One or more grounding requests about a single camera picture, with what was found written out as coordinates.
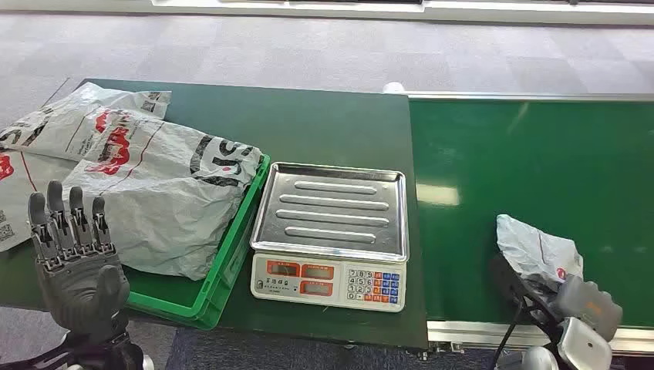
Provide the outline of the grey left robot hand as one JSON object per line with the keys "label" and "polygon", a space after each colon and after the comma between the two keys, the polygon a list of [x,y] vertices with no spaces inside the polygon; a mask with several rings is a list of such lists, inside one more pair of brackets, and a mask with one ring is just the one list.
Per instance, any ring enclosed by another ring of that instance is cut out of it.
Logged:
{"label": "grey left robot hand", "polygon": [[130,284],[111,240],[105,200],[95,197],[87,215],[81,187],[72,187],[67,199],[62,195],[62,184],[52,180],[46,193],[29,197],[37,281],[58,325],[72,335],[108,338],[125,328],[120,311]]}

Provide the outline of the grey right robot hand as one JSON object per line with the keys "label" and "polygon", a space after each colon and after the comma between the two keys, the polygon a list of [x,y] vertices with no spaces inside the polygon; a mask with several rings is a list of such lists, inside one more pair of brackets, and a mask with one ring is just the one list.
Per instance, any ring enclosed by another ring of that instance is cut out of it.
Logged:
{"label": "grey right robot hand", "polygon": [[490,273],[501,295],[518,307],[517,320],[529,321],[552,341],[563,335],[566,318],[577,318],[610,342],[621,323],[623,310],[593,281],[573,274],[555,289],[522,278],[500,254],[490,260]]}

